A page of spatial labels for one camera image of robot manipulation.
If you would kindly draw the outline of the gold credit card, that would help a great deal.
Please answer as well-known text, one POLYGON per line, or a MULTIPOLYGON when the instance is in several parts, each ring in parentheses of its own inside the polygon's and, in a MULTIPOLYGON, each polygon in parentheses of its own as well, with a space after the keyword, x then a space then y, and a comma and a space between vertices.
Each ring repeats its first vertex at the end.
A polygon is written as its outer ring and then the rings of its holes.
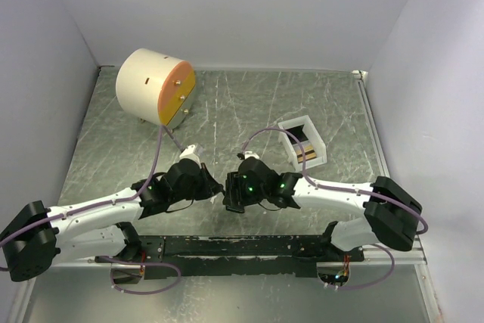
POLYGON ((310 143, 302 143, 302 148, 300 148, 298 144, 295 144, 294 150, 296 152, 298 163, 302 163, 304 157, 306 158, 306 161, 314 160, 318 157, 314 147, 310 143))

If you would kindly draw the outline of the white card tray box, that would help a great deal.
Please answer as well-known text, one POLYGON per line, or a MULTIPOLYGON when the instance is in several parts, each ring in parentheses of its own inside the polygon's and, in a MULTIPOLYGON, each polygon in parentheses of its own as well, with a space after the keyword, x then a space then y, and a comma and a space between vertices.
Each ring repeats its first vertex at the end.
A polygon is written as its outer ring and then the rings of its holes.
POLYGON ((310 143, 318 155, 314 160, 306 161, 306 169, 321 166, 327 162, 326 144, 308 115, 282 121, 278 123, 278 128, 285 130, 280 133, 278 140, 287 152, 288 161, 296 172, 302 172, 303 163, 297 162, 295 144, 303 148, 302 143, 310 143))

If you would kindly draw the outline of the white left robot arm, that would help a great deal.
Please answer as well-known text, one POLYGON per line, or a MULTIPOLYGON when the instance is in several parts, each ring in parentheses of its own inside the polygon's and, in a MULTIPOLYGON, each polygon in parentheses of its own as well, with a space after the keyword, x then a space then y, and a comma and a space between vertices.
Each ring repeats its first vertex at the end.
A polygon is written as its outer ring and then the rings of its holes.
POLYGON ((91 256, 139 262, 143 253, 135 221, 223 191, 205 164, 182 160, 167 172, 98 199, 59 207, 45 207, 40 200, 28 203, 1 233, 4 270, 21 282, 58 263, 91 256))

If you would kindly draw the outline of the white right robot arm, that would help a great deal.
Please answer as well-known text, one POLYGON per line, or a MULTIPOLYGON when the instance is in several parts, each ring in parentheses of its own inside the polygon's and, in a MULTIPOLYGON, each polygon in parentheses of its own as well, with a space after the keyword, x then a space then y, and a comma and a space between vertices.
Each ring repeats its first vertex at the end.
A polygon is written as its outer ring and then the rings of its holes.
POLYGON ((377 243, 411 250, 422 212, 422 206, 386 176, 360 184, 327 182, 300 172, 279 174, 248 157, 227 175, 223 204, 228 211, 244 213, 263 200, 281 209, 328 207, 352 214, 352 220, 332 222, 323 233, 321 252, 332 261, 356 247, 377 243))

